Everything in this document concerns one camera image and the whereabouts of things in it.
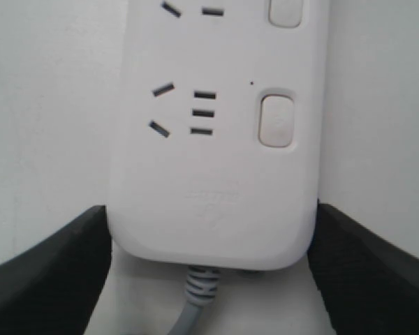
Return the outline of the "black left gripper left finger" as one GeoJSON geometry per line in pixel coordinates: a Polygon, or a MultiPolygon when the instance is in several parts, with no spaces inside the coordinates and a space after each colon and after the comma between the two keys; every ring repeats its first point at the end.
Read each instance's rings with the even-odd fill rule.
{"type": "Polygon", "coordinates": [[[112,260],[106,208],[0,264],[0,334],[84,334],[112,260]]]}

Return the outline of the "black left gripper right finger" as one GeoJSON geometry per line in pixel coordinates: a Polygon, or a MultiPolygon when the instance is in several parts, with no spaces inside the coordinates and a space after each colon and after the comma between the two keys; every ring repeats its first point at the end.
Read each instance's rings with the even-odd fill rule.
{"type": "Polygon", "coordinates": [[[336,334],[419,334],[419,258],[330,204],[317,208],[309,268],[336,334]]]}

